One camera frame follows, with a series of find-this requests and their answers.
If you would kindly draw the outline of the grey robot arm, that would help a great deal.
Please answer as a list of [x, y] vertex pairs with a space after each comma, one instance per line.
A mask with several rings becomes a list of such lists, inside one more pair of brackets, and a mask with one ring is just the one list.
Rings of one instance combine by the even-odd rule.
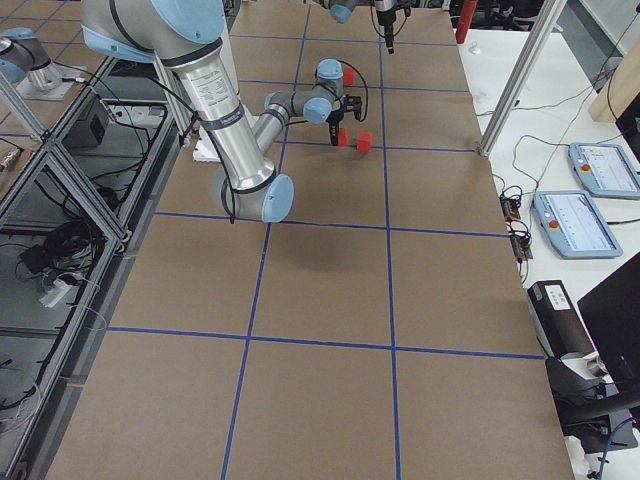
[[411, 16], [410, 1], [313, 0], [313, 3], [328, 11], [331, 18], [339, 24], [345, 24], [357, 7], [366, 6], [373, 30], [384, 42], [389, 54], [395, 53], [395, 38]]
[[220, 1], [86, 1], [84, 41], [106, 56], [160, 61], [177, 75], [221, 161], [212, 183], [215, 204], [230, 219], [277, 223], [289, 214], [292, 179], [265, 154], [293, 117], [328, 121], [344, 97], [343, 66], [321, 61], [309, 90], [276, 92], [250, 123], [220, 53], [226, 27]]

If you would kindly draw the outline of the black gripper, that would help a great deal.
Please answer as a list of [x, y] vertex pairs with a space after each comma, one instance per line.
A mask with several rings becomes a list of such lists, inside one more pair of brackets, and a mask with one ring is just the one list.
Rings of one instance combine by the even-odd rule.
[[330, 143], [332, 146], [337, 146], [339, 143], [339, 124], [343, 121], [345, 110], [340, 107], [334, 109], [327, 117], [328, 131], [330, 136]]
[[396, 9], [394, 7], [381, 9], [375, 8], [377, 20], [377, 32], [384, 35], [385, 46], [389, 54], [394, 53], [394, 23], [396, 21]]

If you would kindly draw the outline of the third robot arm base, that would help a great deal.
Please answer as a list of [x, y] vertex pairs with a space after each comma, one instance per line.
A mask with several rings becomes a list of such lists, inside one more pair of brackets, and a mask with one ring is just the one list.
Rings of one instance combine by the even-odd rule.
[[28, 100], [62, 101], [79, 71], [54, 62], [29, 28], [1, 32], [1, 73]]

